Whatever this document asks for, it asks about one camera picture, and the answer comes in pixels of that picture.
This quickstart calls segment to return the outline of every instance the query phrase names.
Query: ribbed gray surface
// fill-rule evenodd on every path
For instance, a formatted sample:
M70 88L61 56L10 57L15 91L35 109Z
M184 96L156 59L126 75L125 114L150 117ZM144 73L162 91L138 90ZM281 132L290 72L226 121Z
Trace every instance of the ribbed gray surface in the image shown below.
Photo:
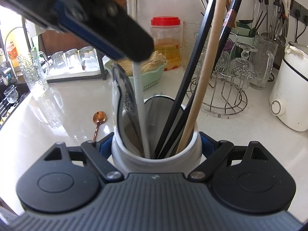
M131 174L108 184L87 207L59 216L25 213L16 231L295 231L300 222L283 211L254 217L218 203L207 187L181 174Z

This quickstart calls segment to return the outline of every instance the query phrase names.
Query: glass mug handle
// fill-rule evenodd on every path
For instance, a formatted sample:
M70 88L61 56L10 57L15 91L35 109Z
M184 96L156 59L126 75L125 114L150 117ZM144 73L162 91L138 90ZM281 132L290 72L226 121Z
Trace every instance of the glass mug handle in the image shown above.
M47 78L47 75L48 75L48 73L49 73L49 62L48 62L48 58L47 58L47 56L45 55L45 53L42 52L42 51L38 52L38 55L42 55L43 58L44 58L44 60L45 60L45 62L46 62L46 72L44 73L44 78L46 79L46 78Z
M273 63L274 63L274 55L270 51L267 51L266 53L268 55L268 59L267 59L266 70L265 70L262 81L264 81L268 69L270 68L270 66L273 66Z

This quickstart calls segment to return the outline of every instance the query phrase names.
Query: white kitchen appliance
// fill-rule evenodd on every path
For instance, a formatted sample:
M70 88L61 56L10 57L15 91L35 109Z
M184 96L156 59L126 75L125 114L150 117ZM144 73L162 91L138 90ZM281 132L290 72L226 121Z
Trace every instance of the white kitchen appliance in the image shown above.
M308 47L289 42L269 98L273 115L296 131L308 129Z

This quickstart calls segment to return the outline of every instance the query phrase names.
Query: dish rack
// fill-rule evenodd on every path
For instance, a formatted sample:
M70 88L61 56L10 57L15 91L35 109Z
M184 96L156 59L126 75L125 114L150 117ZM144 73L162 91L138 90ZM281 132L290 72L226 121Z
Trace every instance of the dish rack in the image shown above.
M112 64L112 60L109 60L104 65L105 69L108 70L110 76L112 76L111 69L110 69L111 64ZM146 73L141 75L143 90L146 90L147 88L149 88L149 87L151 87L154 84L159 82L159 80L161 79L161 77L163 75L164 67L166 66L166 64L167 64L167 62L164 63L163 65L161 65L158 69L146 72ZM135 90L134 77L129 76L128 78L129 78L129 81L131 82L133 89Z
M236 42L238 41L236 34L230 33L230 35L234 35L236 41L234 42L233 48L230 51L231 54L229 55L227 65L230 65L231 60L234 58ZM186 92L188 98L191 97L198 83L200 72L202 70L203 60L205 57L206 46L207 43L203 48L194 76ZM242 112L248 104L247 95L243 90L244 75L241 75L240 78L225 75L222 72L219 72L222 70L221 66L222 63L220 58L216 64L215 71L213 71L211 74L211 80L208 84L209 86L201 107L205 111L218 115L218 117L221 115L231 116L238 114Z

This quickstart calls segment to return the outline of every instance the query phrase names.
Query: copper spoon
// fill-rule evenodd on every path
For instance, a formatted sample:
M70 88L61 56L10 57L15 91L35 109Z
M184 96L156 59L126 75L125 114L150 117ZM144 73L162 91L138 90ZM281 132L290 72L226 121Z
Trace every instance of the copper spoon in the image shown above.
M93 122L96 124L96 129L95 129L93 141L95 141L96 139L96 134L97 134L99 126L106 121L106 118L107 118L106 113L103 111L98 111L94 114Z

